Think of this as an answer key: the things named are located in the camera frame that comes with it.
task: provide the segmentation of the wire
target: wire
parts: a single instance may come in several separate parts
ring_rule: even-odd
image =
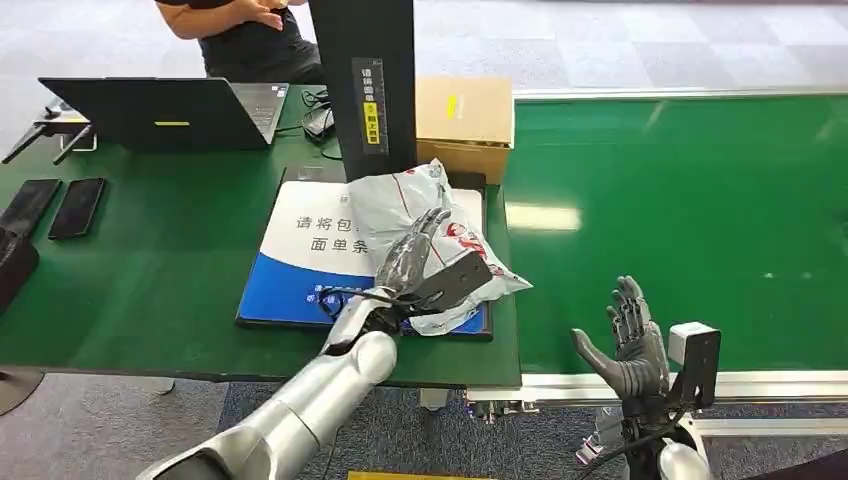
[[[333,445],[330,446],[330,454],[327,455],[327,464],[324,465],[324,473],[321,474],[321,480],[327,478],[327,472],[330,471],[330,463],[333,461],[333,454],[336,453],[336,442],[339,440],[339,430],[342,427],[336,429],[336,434],[333,436]]]
[[[329,150],[329,148],[321,149],[321,156],[322,157],[329,158],[330,160],[341,160],[342,159],[342,157],[340,157],[340,156],[336,157],[334,155],[330,155],[329,153],[327,153],[327,150]]]
[[[309,90],[304,90],[300,92],[300,99],[303,101],[303,104],[307,107],[314,107],[319,103],[327,103],[330,98],[327,89],[319,90],[318,92],[310,92]]]
[[[325,288],[318,292],[318,305],[321,307],[321,310],[323,310],[324,313],[326,313],[334,321],[336,320],[336,317],[339,316],[339,313],[341,313],[342,308],[344,308],[345,304],[344,297],[342,297],[340,294],[357,295],[363,298],[379,300],[381,302],[386,302],[396,307],[408,307],[409,305],[413,305],[415,303],[414,301],[410,300],[397,300],[383,295],[376,295],[374,293],[363,292],[361,290],[354,290],[352,288]],[[324,303],[324,299],[329,297],[330,295],[335,295],[336,298],[339,299],[339,308],[336,309],[335,312],[330,310],[330,307],[328,307],[327,304]]]
[[[674,416],[674,418],[671,419],[671,422],[669,422],[668,425],[663,427],[661,430],[657,430],[656,432],[648,435],[647,437],[642,437],[639,440],[636,440],[635,442],[630,442],[626,445],[622,445],[622,446],[616,448],[615,450],[609,452],[608,454],[601,455],[600,457],[596,458],[592,463],[587,465],[586,468],[583,470],[583,472],[580,474],[580,476],[578,476],[575,480],[584,480],[586,477],[591,475],[592,472],[597,470],[598,467],[609,462],[610,460],[621,455],[622,453],[630,452],[630,451],[635,450],[635,449],[637,449],[637,448],[639,448],[639,447],[641,447],[645,444],[648,444],[650,442],[653,442],[654,440],[657,440],[658,438],[662,437],[666,433],[672,431],[674,429],[674,427],[677,425],[677,422],[679,422],[680,419],[683,418],[683,415],[685,415],[685,414],[686,414],[686,409],[681,408],[680,410],[678,410],[678,412]]]
[[[309,137],[315,144],[323,143],[327,137],[330,136],[327,131],[327,124],[330,122],[330,116],[333,114],[333,111],[330,107],[330,102],[322,102],[315,106],[313,106],[305,115],[303,115],[303,133]],[[309,128],[306,128],[307,124],[312,124],[314,121],[314,116],[324,115],[324,123],[321,125],[321,130],[318,133],[313,133]]]
[[[298,123],[297,125],[292,125],[291,127],[280,127],[280,128],[275,128],[275,129],[274,129],[274,131],[275,131],[276,133],[281,133],[281,132],[288,132],[289,130],[297,130],[298,128],[303,128],[303,124],[302,124],[302,123]]]

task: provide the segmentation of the robotic arm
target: robotic arm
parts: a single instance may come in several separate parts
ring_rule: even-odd
[[[577,353],[621,399],[624,446],[604,452],[588,465],[588,476],[624,453],[628,480],[712,479],[704,452],[678,425],[687,411],[713,402],[721,333],[699,323],[672,327],[669,356],[682,365],[669,389],[668,359],[659,326],[653,322],[642,288],[619,277],[607,307],[616,339],[615,359],[607,357],[580,329],[571,338]]]
[[[290,479],[336,431],[397,361],[400,324],[413,315],[446,310],[489,279],[474,252],[423,279],[430,240],[450,216],[441,208],[415,221],[378,269],[374,288],[356,294],[337,317],[318,356],[238,425],[152,465],[139,480]]]

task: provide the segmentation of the humanoid robot hand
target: humanoid robot hand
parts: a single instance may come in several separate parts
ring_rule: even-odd
[[[433,235],[450,214],[450,210],[432,208],[415,220],[409,232],[392,244],[386,259],[377,269],[374,285],[390,290],[395,296],[418,286],[424,277],[424,265],[430,256]]]
[[[615,360],[598,350],[583,330],[571,330],[577,353],[625,400],[668,393],[668,359],[662,333],[651,320],[642,288],[631,276],[618,277],[612,291],[613,306],[607,307],[616,337]]]

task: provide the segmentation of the laptop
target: laptop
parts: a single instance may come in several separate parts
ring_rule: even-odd
[[[137,151],[268,148],[285,83],[223,78],[39,78],[84,115],[101,140]]]

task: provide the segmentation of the green desk surface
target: green desk surface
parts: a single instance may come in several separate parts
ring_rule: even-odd
[[[305,107],[293,88],[280,125]],[[245,329],[234,317],[285,168],[325,178],[341,162],[321,157],[300,134],[263,152],[141,155],[117,146],[50,160],[43,140],[0,166],[0,204],[24,180],[108,179],[92,233],[47,240],[58,200],[34,234],[41,263],[0,316],[0,365],[83,371],[271,380],[292,376],[325,334]],[[490,188],[490,242],[509,257],[499,190]],[[519,385],[512,298],[493,308],[494,340],[399,340],[399,385]]]
[[[624,273],[666,334],[722,329],[722,370],[848,369],[848,97],[524,103],[516,129],[522,373],[589,372],[573,327],[611,354]]]

